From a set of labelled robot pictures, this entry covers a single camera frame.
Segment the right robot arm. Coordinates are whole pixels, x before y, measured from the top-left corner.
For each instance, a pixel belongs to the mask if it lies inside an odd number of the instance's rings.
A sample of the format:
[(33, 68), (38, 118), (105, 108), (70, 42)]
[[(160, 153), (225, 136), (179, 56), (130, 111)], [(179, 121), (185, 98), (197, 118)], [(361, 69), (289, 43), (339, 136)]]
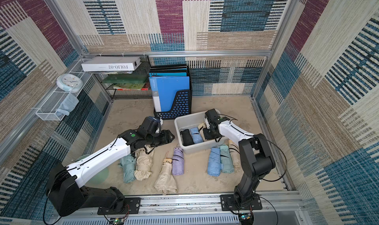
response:
[(211, 139), (227, 137), (239, 147), (243, 176), (234, 194), (220, 195), (223, 211), (261, 210), (262, 202), (256, 189), (263, 178), (276, 167), (270, 141), (263, 134), (253, 134), (221, 116), (215, 109), (205, 112), (206, 133)]

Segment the beige umbrella black tip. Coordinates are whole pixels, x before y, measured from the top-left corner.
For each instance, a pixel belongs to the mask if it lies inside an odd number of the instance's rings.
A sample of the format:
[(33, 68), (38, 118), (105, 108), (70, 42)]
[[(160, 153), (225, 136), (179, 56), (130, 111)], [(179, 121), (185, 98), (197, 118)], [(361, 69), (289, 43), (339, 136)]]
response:
[(203, 134), (204, 130), (207, 130), (207, 125), (206, 125), (206, 123), (203, 122), (197, 128), (198, 128), (199, 133)]

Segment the white plastic storage box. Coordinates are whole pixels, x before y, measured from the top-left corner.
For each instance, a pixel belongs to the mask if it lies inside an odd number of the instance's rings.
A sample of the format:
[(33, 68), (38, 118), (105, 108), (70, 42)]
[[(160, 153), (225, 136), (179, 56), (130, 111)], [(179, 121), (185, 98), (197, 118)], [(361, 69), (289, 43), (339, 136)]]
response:
[(205, 139), (203, 134), (203, 130), (206, 130), (205, 112), (178, 117), (174, 120), (174, 124), (178, 134), (179, 146), (185, 154), (216, 148), (229, 142), (226, 137), (222, 137), (220, 140)]

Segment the beige umbrella wooden handle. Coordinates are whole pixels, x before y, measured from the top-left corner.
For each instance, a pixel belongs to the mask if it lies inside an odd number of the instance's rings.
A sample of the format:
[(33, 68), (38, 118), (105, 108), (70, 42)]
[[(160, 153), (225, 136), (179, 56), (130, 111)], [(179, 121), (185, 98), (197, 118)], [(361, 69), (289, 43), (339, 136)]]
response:
[(162, 195), (178, 192), (177, 183), (172, 175), (172, 168), (172, 159), (165, 158), (154, 185), (154, 189)]

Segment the light blue umbrella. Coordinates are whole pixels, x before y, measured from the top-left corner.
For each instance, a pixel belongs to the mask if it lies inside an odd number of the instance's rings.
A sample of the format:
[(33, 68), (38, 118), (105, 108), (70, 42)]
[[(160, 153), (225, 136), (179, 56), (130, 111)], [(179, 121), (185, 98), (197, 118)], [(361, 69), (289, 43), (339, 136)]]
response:
[(204, 141), (203, 141), (203, 137), (202, 137), (201, 134), (199, 133), (197, 127), (191, 128), (191, 129), (190, 129), (190, 134), (191, 134), (191, 137), (192, 137), (192, 140), (193, 140), (193, 143), (194, 143), (194, 144), (199, 144), (199, 143), (204, 142)]

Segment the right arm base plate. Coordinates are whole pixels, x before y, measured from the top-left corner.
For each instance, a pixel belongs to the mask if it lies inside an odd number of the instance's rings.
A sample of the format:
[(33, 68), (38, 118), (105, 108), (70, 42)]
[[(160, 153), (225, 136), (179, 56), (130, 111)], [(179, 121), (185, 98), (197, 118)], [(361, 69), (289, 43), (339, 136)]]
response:
[(223, 211), (262, 210), (261, 198), (254, 193), (244, 202), (238, 202), (234, 194), (221, 194), (221, 207)]

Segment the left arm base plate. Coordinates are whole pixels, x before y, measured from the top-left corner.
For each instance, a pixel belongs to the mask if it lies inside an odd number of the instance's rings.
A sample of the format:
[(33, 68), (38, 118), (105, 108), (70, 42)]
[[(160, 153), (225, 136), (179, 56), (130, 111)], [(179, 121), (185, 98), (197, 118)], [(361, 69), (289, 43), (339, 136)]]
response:
[(124, 199), (119, 199), (114, 205), (100, 207), (97, 211), (97, 215), (138, 214), (140, 202), (140, 197), (125, 197)]

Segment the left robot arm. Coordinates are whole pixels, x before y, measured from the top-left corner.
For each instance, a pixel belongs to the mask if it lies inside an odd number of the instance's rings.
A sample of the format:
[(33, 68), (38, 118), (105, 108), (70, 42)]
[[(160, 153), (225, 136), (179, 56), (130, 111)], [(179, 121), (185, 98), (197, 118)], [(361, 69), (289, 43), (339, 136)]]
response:
[(162, 129), (160, 118), (148, 116), (137, 129), (119, 134), (115, 140), (88, 157), (67, 166), (57, 164), (51, 169), (46, 186), (46, 196), (59, 217), (66, 217), (82, 208), (98, 207), (104, 212), (126, 213), (127, 204), (122, 192), (115, 188), (99, 189), (87, 187), (86, 183), (123, 157), (143, 149), (152, 150), (171, 143), (175, 136), (170, 130)]

